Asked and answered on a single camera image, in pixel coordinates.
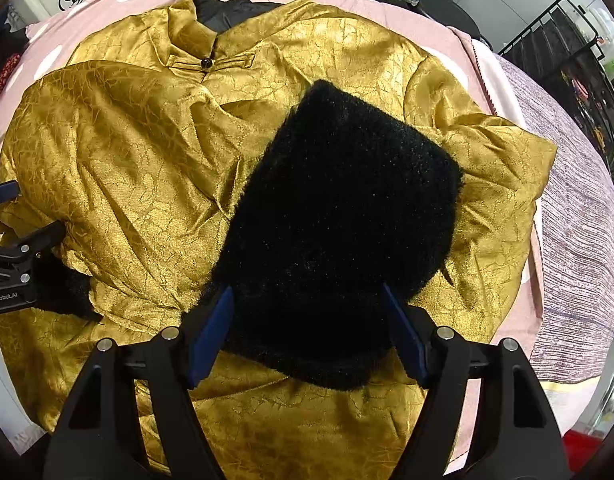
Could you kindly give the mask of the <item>gold satin jacket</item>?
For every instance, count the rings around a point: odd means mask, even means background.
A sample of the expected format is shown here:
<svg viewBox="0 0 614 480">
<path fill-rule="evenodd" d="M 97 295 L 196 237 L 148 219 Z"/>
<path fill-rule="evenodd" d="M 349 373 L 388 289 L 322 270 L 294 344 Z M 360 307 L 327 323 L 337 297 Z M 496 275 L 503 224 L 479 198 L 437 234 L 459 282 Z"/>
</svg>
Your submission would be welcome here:
<svg viewBox="0 0 614 480">
<path fill-rule="evenodd" d="M 382 292 L 492 339 L 557 149 L 366 18 L 296 0 L 214 32 L 199 3 L 94 32 L 22 95 L 0 230 L 66 237 L 42 303 L 0 318 L 16 393 L 53 430 L 98 340 L 149 340 L 229 286 L 192 394 L 227 477 L 385 479 L 425 394 Z"/>
</svg>

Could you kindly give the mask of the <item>red cloth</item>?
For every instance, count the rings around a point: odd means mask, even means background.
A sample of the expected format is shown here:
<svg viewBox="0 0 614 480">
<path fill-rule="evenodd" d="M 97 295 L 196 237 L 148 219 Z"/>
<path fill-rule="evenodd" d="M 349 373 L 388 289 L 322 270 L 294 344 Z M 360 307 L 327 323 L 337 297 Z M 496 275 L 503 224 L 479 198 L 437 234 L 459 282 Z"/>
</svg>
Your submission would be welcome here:
<svg viewBox="0 0 614 480">
<path fill-rule="evenodd" d="M 562 437 L 562 441 L 572 472 L 580 471 L 594 456 L 602 443 L 601 439 L 573 429 Z"/>
</svg>

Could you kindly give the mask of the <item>dark red patterned garment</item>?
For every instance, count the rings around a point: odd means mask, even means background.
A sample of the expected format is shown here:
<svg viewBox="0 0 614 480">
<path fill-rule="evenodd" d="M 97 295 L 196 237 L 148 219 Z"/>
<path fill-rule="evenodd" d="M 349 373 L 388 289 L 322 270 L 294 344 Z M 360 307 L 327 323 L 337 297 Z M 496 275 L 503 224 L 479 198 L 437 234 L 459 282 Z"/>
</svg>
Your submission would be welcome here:
<svg viewBox="0 0 614 480">
<path fill-rule="evenodd" d="M 0 31 L 0 95 L 20 63 L 28 42 L 25 29 Z"/>
</svg>

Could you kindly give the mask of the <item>pink polka dot bedsheet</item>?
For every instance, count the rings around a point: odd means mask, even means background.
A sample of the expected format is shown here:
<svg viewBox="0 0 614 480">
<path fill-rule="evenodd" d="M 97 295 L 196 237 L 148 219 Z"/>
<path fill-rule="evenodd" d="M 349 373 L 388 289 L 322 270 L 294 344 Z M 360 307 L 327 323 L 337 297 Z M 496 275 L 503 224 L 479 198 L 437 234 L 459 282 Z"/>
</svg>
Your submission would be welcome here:
<svg viewBox="0 0 614 480">
<path fill-rule="evenodd" d="M 0 242 L 62 219 L 60 258 L 89 278 L 100 323 L 0 315 L 19 404 L 52 430 L 94 344 L 177 323 L 217 262 L 244 184 L 309 84 L 419 128 L 466 172 L 445 272 L 418 297 L 434 321 L 535 346 L 528 258 L 556 148 L 525 130 L 495 55 L 373 0 L 89 0 L 31 26 L 0 96 Z"/>
</svg>

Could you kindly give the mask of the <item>lilac textured blanket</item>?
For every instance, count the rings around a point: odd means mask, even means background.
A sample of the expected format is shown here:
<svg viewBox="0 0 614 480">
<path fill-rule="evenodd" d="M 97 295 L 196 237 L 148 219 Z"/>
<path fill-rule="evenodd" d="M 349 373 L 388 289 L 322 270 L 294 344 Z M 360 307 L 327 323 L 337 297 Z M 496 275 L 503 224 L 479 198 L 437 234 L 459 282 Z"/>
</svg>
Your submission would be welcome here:
<svg viewBox="0 0 614 480">
<path fill-rule="evenodd" d="M 528 131 L 557 147 L 542 193 L 544 315 L 531 361 L 539 379 L 576 384 L 601 374 L 614 337 L 614 186 L 560 104 L 520 68 L 501 67 Z"/>
</svg>

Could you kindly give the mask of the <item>black metal rack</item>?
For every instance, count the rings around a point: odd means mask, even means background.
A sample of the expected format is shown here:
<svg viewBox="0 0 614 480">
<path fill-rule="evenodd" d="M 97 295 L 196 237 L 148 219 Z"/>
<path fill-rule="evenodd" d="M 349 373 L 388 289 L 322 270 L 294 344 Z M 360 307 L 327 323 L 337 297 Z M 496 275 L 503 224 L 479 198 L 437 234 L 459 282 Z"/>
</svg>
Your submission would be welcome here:
<svg viewBox="0 0 614 480">
<path fill-rule="evenodd" d="M 554 0 L 499 55 L 546 90 L 583 131 L 614 180 L 614 88 L 598 28 L 571 0 Z"/>
</svg>

